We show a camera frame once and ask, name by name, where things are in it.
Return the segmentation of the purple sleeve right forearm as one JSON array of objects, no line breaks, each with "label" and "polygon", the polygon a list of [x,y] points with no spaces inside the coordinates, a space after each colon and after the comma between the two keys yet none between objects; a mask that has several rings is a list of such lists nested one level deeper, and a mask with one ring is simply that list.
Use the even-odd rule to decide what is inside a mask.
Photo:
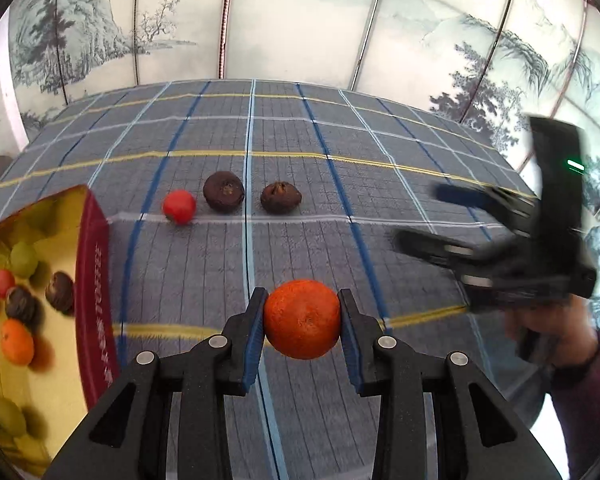
[{"label": "purple sleeve right forearm", "polygon": [[591,359],[556,367],[550,395],[562,426],[571,479],[581,478],[600,456],[600,330]]}]

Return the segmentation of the person right hand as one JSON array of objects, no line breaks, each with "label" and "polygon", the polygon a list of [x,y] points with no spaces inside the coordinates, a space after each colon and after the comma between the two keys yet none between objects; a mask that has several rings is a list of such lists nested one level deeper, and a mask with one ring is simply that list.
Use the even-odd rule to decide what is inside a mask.
[{"label": "person right hand", "polygon": [[553,338],[553,350],[547,362],[555,368],[581,366],[597,353],[598,336],[592,322],[588,300],[571,296],[563,302],[506,310],[506,334],[517,339],[521,330]]}]

